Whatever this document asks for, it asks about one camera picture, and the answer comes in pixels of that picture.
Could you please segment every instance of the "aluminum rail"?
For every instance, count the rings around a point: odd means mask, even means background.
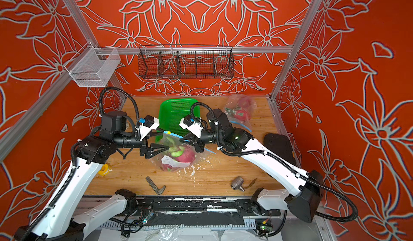
[[[139,48],[116,48],[120,55],[137,55],[140,51],[218,51],[230,49],[231,47],[225,46],[197,46],[197,47],[142,47]],[[100,55],[108,55],[112,52],[113,47],[95,48],[96,53]],[[246,54],[246,53],[291,53],[292,46],[235,46],[232,47],[233,54]]]

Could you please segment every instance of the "plastic bag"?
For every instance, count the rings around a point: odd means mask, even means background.
[[[252,97],[235,94],[230,95],[224,111],[230,123],[238,124],[245,127],[248,131],[252,131],[250,119],[256,108],[257,104]]]
[[[182,137],[170,131],[163,132],[163,137],[158,143],[169,146],[169,150],[151,158],[151,161],[163,171],[175,172],[190,167],[214,153],[208,149],[204,149],[202,153],[197,153],[193,146],[180,142],[180,138]]]

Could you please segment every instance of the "allen key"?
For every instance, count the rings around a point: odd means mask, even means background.
[[[166,186],[163,186],[162,188],[158,189],[158,187],[155,185],[155,183],[152,181],[152,179],[149,176],[147,176],[145,179],[149,183],[149,185],[152,187],[152,189],[156,192],[157,195],[161,195],[164,192]]]

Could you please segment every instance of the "yellow tape roll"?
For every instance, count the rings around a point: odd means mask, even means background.
[[[108,164],[104,164],[102,168],[100,169],[100,171],[98,172],[98,174],[100,174],[101,176],[104,176],[104,175],[107,175],[109,171],[111,171],[110,166]]]

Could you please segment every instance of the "wire mesh basket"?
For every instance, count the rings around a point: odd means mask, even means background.
[[[139,75],[144,79],[230,79],[234,55],[230,46],[140,46]]]
[[[94,48],[87,48],[80,56],[80,60],[69,70],[70,76],[80,87],[105,87],[121,61],[116,48],[105,56],[97,55]]]

